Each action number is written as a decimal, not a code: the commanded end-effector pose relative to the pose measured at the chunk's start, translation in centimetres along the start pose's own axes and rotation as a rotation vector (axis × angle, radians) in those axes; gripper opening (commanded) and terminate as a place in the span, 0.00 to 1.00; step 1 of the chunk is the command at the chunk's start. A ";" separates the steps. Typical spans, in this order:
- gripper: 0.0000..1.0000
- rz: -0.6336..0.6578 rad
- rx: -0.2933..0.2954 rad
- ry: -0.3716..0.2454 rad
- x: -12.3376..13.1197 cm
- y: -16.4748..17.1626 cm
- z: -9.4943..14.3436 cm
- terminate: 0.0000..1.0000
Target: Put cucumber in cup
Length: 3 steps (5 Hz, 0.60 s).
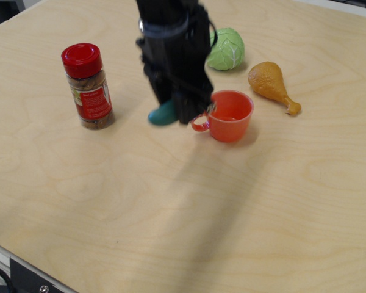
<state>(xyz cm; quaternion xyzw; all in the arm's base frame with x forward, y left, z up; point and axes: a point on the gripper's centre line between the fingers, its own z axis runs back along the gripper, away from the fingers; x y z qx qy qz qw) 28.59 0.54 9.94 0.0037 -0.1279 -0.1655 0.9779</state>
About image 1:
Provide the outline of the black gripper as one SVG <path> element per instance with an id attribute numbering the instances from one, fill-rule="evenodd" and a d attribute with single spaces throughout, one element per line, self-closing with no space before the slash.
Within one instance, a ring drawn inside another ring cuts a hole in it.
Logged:
<path id="1" fill-rule="evenodd" d="M 212 84 L 204 71 L 210 54 L 207 15 L 185 15 L 172 25 L 140 20 L 144 73 L 160 105 L 171 99 L 181 124 L 188 124 L 212 104 Z"/>

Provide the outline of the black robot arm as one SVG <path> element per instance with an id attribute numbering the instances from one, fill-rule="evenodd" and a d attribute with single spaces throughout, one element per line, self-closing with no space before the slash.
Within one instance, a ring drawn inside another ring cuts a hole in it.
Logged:
<path id="1" fill-rule="evenodd" d="M 198 1 L 137 1 L 143 71 L 160 104 L 154 125 L 188 124 L 211 104 L 214 90 L 204 66 L 213 26 Z"/>

